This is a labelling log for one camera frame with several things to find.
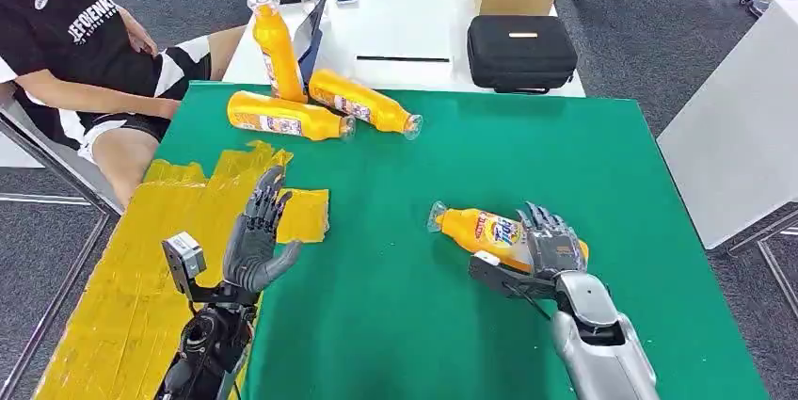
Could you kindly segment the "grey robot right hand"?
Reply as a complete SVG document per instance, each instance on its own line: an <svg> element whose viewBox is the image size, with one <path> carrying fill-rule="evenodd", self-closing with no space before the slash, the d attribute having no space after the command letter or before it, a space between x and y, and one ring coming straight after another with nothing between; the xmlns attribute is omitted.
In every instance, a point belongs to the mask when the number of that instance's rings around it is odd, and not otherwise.
<svg viewBox="0 0 798 400"><path fill-rule="evenodd" d="M559 215L529 201L517 213L527 238L533 277L552 280L562 271L587 269L589 249Z"/></svg>

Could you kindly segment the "person's left hand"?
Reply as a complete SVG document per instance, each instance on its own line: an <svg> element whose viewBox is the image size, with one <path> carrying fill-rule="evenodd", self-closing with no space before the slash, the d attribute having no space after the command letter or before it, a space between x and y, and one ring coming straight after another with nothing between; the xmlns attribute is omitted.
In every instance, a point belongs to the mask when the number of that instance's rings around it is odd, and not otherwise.
<svg viewBox="0 0 798 400"><path fill-rule="evenodd" d="M154 42L148 31L126 8L117 6L117 10L122 18L132 48L137 53L145 53L150 56L157 56L157 44Z"/></svg>

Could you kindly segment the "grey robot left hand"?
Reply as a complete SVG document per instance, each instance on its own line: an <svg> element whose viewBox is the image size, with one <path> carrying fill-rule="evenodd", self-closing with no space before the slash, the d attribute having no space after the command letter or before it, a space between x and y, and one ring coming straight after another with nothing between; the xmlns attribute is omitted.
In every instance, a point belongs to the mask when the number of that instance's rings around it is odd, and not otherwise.
<svg viewBox="0 0 798 400"><path fill-rule="evenodd" d="M292 240L275 253L280 220L291 192L282 192L285 168L268 169L255 184L233 223L222 264L223 280L259 294L292 267L302 242Z"/></svg>

